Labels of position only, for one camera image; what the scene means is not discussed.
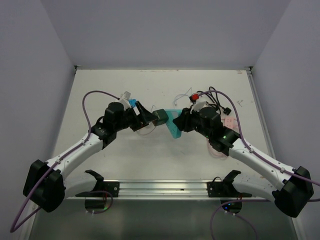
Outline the dark green cube charger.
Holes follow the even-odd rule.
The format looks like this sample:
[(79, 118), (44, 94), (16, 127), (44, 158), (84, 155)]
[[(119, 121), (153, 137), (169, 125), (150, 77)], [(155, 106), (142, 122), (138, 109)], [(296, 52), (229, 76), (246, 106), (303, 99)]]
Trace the dark green cube charger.
[(168, 120), (168, 114), (164, 109), (158, 109), (152, 112), (156, 119), (152, 122), (155, 127), (164, 125)]

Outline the blue adapter plug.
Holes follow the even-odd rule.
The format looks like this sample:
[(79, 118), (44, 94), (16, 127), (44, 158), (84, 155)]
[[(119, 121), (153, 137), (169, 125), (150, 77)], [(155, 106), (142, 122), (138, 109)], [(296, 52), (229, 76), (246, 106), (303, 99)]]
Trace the blue adapter plug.
[(136, 107), (136, 102), (137, 102), (136, 99), (129, 99), (128, 102), (132, 108)]

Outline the pink power strip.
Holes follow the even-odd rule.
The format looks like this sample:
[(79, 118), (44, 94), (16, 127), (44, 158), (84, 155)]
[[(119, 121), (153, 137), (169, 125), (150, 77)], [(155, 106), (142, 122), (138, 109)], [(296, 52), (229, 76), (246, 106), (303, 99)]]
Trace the pink power strip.
[[(222, 124), (224, 126), (226, 126), (229, 129), (234, 130), (235, 132), (239, 133), (239, 127), (238, 127), (238, 122), (237, 122), (237, 118), (235, 117), (231, 117), (231, 116), (225, 116), (222, 119)], [(220, 159), (220, 160), (224, 160), (227, 158), (227, 156), (222, 153), (219, 152), (217, 150), (215, 150), (209, 143), (209, 141), (207, 140), (207, 150), (209, 152), (209, 155), (215, 159)]]

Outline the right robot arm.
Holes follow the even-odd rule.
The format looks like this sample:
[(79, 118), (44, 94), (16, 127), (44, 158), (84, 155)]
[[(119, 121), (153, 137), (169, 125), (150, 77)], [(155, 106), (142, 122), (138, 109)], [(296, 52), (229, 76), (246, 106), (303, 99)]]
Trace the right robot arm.
[(213, 108), (204, 107), (199, 111), (184, 108), (172, 122), (182, 132), (196, 131), (206, 137), (216, 151), (242, 162), (263, 177), (251, 180), (237, 173), (222, 185), (227, 196), (246, 193), (264, 198), (287, 216), (296, 218), (314, 195), (306, 168), (286, 165), (246, 143), (239, 133), (223, 125)]

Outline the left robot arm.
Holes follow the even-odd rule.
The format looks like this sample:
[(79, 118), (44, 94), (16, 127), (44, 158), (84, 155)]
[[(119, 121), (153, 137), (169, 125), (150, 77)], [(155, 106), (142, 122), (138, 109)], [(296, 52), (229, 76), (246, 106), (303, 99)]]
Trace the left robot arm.
[(65, 152), (47, 161), (36, 160), (29, 168), (23, 195), (46, 212), (54, 211), (72, 190), (68, 176), (85, 160), (102, 151), (117, 137), (119, 131), (130, 128), (138, 131), (157, 117), (137, 101), (135, 107), (112, 102), (104, 115), (89, 128), (88, 133)]

